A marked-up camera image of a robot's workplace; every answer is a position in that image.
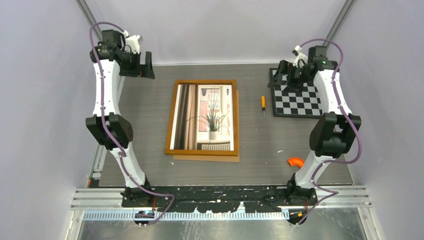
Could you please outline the orange tool handle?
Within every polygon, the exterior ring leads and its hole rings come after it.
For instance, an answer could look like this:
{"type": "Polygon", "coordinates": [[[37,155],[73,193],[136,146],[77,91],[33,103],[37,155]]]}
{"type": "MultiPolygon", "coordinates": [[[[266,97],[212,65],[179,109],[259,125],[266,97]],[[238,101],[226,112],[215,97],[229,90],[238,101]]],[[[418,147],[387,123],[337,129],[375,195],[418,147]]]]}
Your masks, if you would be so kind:
{"type": "Polygon", "coordinates": [[[262,109],[263,117],[265,118],[265,113],[266,113],[266,98],[265,98],[265,96],[261,96],[261,109],[262,109]]]}

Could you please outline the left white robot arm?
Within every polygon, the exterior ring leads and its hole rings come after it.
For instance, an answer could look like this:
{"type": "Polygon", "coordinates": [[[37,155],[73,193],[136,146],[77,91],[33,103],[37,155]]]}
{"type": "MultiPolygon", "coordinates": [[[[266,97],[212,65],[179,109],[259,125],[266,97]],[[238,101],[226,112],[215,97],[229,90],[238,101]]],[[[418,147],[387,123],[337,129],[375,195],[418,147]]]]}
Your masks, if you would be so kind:
{"type": "Polygon", "coordinates": [[[113,29],[103,30],[101,35],[101,41],[89,53],[96,76],[96,97],[92,116],[85,119],[85,125],[119,165],[125,180],[122,205],[148,207],[154,195],[133,150],[132,125],[119,110],[119,87],[124,77],[154,79],[152,54],[146,52],[145,63],[140,63],[140,35],[113,29]]]}

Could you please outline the plant window photo print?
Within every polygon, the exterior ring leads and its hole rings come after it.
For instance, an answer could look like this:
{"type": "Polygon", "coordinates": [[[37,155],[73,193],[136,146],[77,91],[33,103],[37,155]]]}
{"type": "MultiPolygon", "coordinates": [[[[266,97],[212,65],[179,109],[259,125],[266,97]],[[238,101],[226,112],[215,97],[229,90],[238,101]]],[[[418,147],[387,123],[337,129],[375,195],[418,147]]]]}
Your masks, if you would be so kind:
{"type": "Polygon", "coordinates": [[[169,150],[236,149],[232,84],[179,83],[173,103],[169,150]]]}

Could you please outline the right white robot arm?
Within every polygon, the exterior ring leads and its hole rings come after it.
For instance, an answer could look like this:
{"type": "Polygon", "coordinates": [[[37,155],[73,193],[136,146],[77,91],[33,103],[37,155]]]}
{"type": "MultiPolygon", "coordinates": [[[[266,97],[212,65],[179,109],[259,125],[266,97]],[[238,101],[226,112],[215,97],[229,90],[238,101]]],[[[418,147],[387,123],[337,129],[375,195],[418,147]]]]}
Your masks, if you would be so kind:
{"type": "Polygon", "coordinates": [[[309,136],[310,152],[287,182],[284,200],[290,205],[316,203],[316,180],[325,168],[348,153],[362,124],[348,107],[340,84],[339,62],[327,58],[324,46],[298,45],[294,61],[281,60],[269,70],[275,117],[312,117],[318,121],[309,136]]]}

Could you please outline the wooden picture frame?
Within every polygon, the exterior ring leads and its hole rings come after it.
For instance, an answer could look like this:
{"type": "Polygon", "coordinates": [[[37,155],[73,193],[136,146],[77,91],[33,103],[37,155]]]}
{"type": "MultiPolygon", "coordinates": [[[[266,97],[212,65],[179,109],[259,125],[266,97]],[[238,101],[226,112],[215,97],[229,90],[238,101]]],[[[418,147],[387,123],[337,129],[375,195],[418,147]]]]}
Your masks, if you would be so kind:
{"type": "Polygon", "coordinates": [[[165,154],[240,154],[239,103],[234,79],[179,79],[173,87],[165,154]]]}

